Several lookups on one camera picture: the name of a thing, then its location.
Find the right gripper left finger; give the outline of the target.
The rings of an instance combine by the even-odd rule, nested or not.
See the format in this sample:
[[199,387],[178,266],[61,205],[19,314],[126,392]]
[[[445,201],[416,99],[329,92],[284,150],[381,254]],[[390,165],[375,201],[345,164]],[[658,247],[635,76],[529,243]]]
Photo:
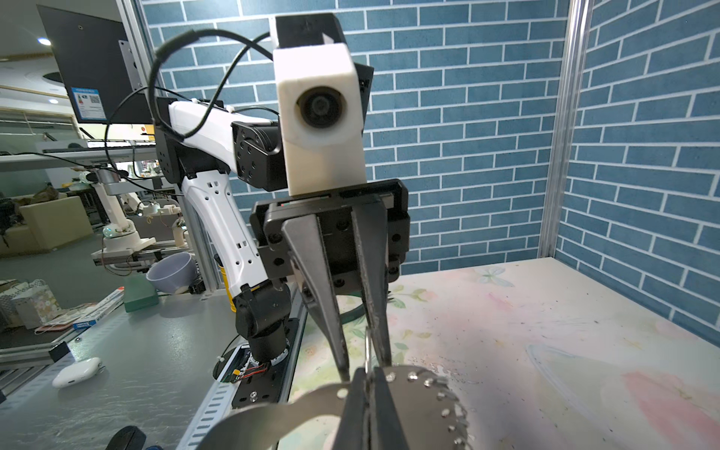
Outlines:
[[333,449],[369,449],[368,375],[363,367],[357,369],[352,377]]

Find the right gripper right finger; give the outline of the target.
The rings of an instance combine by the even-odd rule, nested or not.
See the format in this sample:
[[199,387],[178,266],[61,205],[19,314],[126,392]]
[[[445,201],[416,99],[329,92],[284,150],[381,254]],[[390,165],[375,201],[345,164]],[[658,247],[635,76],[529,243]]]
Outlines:
[[409,445],[384,371],[375,367],[370,380],[369,448],[408,450]]

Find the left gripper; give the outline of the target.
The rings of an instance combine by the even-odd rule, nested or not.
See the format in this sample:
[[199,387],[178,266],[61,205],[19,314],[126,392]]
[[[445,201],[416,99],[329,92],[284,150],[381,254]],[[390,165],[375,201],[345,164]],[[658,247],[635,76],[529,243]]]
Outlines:
[[401,180],[257,202],[250,225],[268,277],[300,281],[343,382],[351,378],[350,360],[333,281],[337,294],[362,291],[377,361],[392,365],[388,281],[399,278],[410,249],[409,193]]

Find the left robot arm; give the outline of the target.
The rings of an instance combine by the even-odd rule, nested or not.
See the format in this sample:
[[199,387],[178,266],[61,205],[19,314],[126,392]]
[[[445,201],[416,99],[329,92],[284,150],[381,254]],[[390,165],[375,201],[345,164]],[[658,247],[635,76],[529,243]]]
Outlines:
[[244,221],[230,173],[267,191],[287,185],[281,128],[191,101],[159,106],[159,156],[210,235],[225,271],[235,327],[253,358],[272,365],[286,350],[288,278],[328,340],[337,370],[350,376],[337,296],[360,293],[379,363],[392,351],[388,285],[410,247],[409,193],[397,180],[336,187],[258,202]]

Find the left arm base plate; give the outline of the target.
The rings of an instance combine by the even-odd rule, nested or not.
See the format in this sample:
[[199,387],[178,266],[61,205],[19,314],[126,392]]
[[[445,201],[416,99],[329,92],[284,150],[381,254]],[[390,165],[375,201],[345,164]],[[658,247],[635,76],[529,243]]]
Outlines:
[[232,408],[254,403],[286,401],[290,394],[306,320],[290,318],[279,322],[269,335],[249,341],[248,366],[237,383]]

